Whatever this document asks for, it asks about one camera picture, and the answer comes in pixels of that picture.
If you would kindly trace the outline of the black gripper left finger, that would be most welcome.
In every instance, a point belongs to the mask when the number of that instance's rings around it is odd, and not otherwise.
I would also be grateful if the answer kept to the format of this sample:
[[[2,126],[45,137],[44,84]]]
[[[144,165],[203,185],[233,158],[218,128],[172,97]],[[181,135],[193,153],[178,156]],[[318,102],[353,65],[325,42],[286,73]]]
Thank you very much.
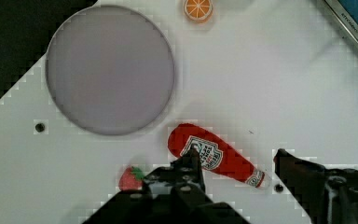
[[[147,175],[140,189],[122,190],[83,224],[249,224],[205,193],[196,149]]]

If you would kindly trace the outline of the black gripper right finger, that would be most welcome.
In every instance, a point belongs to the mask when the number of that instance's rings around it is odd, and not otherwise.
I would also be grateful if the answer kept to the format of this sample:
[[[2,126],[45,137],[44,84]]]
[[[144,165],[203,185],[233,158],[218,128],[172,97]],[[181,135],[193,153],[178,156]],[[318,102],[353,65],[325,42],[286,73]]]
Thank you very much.
[[[282,148],[273,161],[275,174],[312,224],[358,224],[358,170],[328,169]]]

